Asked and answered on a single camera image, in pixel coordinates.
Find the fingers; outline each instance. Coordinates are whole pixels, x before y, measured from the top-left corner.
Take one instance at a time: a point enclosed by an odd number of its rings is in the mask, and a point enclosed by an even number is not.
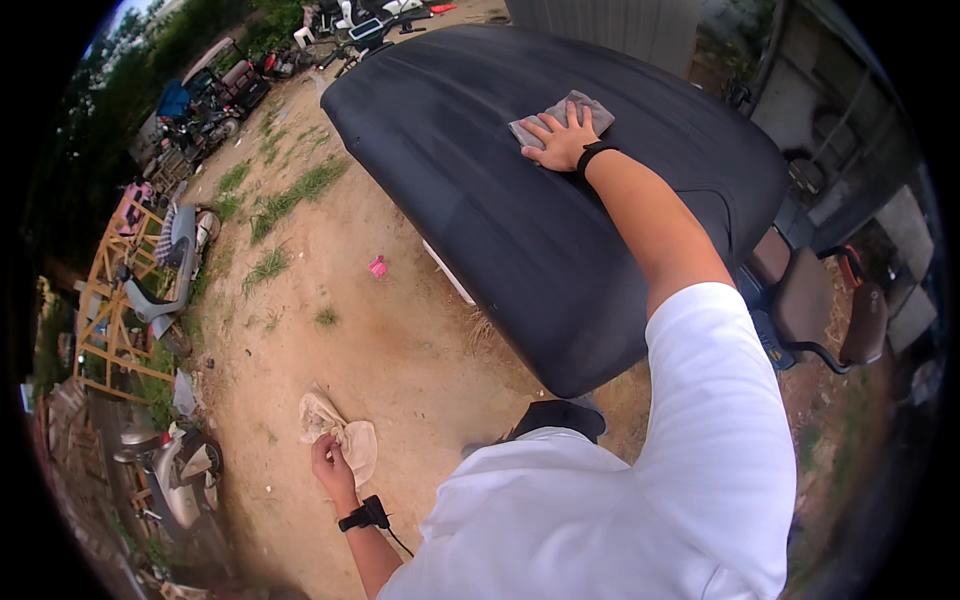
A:
[[[347,459],[344,458],[344,451],[339,444],[334,444],[330,447],[330,457],[333,459],[333,466],[335,468],[347,464]]]
[[[565,129],[565,127],[560,124],[560,121],[558,121],[556,118],[550,116],[549,114],[547,114],[547,113],[545,113],[545,112],[541,112],[541,113],[538,114],[537,116],[540,118],[541,121],[543,121],[543,124],[544,124],[544,125],[546,125],[547,127],[550,128],[550,131],[552,131],[552,132],[558,132],[558,131],[560,131],[560,130],[562,130],[562,129]]]
[[[535,125],[526,119],[520,121],[520,126],[532,133],[534,137],[546,144],[546,140],[550,139],[551,133],[539,125]]]
[[[317,438],[317,441],[313,443],[311,448],[313,462],[319,464],[330,464],[330,460],[326,458],[326,454],[331,452],[332,448],[334,447],[336,447],[338,450],[340,449],[340,445],[337,444],[337,439],[328,433],[324,433],[322,436]]]
[[[593,111],[584,107],[584,129],[593,131]]]
[[[520,153],[537,163],[540,163],[540,159],[543,157],[543,150],[534,146],[524,146],[520,148]]]
[[[570,101],[566,102],[566,126],[571,129],[580,128],[580,123],[577,121],[577,106]]]

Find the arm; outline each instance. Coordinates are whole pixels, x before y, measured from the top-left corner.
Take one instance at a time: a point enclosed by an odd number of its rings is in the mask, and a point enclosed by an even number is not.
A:
[[[322,435],[313,443],[310,452],[313,474],[333,499],[337,518],[347,518],[360,508],[360,501],[357,499],[353,471],[344,460],[340,445],[333,436]],[[367,597],[373,600],[394,571],[403,564],[403,560],[376,527],[351,527],[346,535],[363,589]]]
[[[527,121],[521,125],[546,150],[527,146],[522,152],[553,171],[575,171],[584,145],[599,141],[589,107],[584,107],[583,126],[572,102],[566,105],[568,128],[548,114],[538,117],[553,131]],[[664,300],[694,283],[718,281],[733,287],[704,228],[659,175],[629,156],[607,150],[588,163],[587,181],[647,279],[647,319]]]
[[[575,170],[597,136],[588,108],[582,127],[573,110],[567,129],[544,114],[553,132],[524,124],[546,151],[523,154]],[[656,173],[607,150],[586,175],[649,285],[653,403],[635,465],[644,500],[718,563],[704,598],[776,597],[786,579],[796,463],[777,379],[746,304],[706,232]]]

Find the person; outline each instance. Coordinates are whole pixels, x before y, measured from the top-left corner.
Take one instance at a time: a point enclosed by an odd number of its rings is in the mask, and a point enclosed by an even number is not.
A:
[[[546,150],[525,147],[523,155],[576,170],[585,146],[599,141],[589,108],[581,124],[569,105],[568,127],[538,116],[550,132],[523,127]],[[375,527],[346,531],[368,597],[741,599],[782,591],[796,464],[747,307],[703,228],[656,173],[615,149],[593,154],[583,173],[649,285],[653,398],[639,458],[630,467],[581,431],[597,425],[582,412],[592,411],[587,402],[539,414],[548,403],[531,404],[519,435],[476,450],[440,485],[411,562]],[[360,503],[332,438],[316,441],[312,460],[338,518],[349,516]]]

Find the pink litter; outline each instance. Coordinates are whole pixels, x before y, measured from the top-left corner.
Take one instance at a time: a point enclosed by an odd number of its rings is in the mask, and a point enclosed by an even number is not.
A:
[[[387,274],[387,264],[383,262],[383,254],[379,254],[377,258],[373,260],[372,263],[367,265],[367,268],[370,269],[370,272],[373,273],[373,276],[377,279],[380,279]]]

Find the beige rag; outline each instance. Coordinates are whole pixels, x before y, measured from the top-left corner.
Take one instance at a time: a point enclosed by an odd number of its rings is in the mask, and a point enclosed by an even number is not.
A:
[[[300,441],[304,444],[316,442],[324,433],[337,439],[344,459],[353,470],[357,488],[373,477],[373,467],[376,466],[373,423],[368,420],[346,422],[316,383],[300,399],[300,424],[304,431]]]

